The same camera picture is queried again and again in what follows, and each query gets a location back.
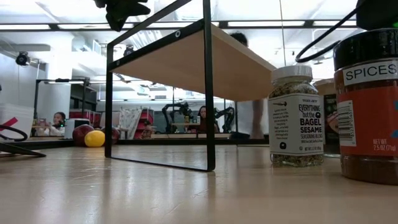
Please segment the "black cable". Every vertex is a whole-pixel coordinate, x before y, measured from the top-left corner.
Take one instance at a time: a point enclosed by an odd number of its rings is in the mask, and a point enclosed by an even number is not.
[[[20,141],[25,141],[27,139],[27,134],[25,132],[19,130],[19,129],[12,128],[12,127],[5,126],[5,125],[1,125],[1,124],[0,124],[0,129],[6,129],[6,130],[9,130],[9,131],[14,131],[14,132],[16,132],[16,133],[18,133],[18,134],[20,134],[22,136],[21,139],[13,139],[13,138],[5,137],[4,135],[0,134],[0,138],[3,138],[4,140],[14,140],[16,142],[20,142]]]
[[[311,60],[316,59],[319,56],[322,56],[323,54],[327,53],[329,50],[333,49],[334,47],[336,47],[339,43],[340,40],[336,41],[335,43],[325,47],[324,49],[322,49],[321,51],[310,55],[308,57],[305,58],[301,58],[301,56],[308,51],[311,47],[313,47],[315,44],[319,43],[319,41],[321,41],[322,39],[324,39],[327,35],[329,35],[331,32],[333,32],[335,29],[339,28],[339,26],[341,26],[343,23],[345,23],[348,19],[350,19],[351,17],[353,17],[358,10],[364,6],[365,2],[367,1],[363,1],[360,5],[358,5],[354,10],[352,10],[347,16],[345,16],[344,18],[342,18],[342,20],[340,20],[336,25],[334,25],[332,28],[328,29],[325,33],[323,33],[321,36],[319,36],[317,39],[315,39],[313,42],[311,42],[311,44],[308,44],[306,47],[304,47],[303,50],[300,51],[300,53],[297,54],[296,56],[296,62],[297,63],[304,63],[304,62],[309,62]]]

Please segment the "seasoning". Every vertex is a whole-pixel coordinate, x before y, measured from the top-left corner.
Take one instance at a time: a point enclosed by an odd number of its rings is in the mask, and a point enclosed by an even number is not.
[[[315,166],[323,162],[322,111],[312,69],[295,65],[272,72],[268,114],[271,160],[275,165]]]
[[[334,51],[342,173],[398,185],[398,30],[363,32]]]
[[[317,81],[313,85],[321,96],[324,156],[340,158],[335,81],[329,78]]]

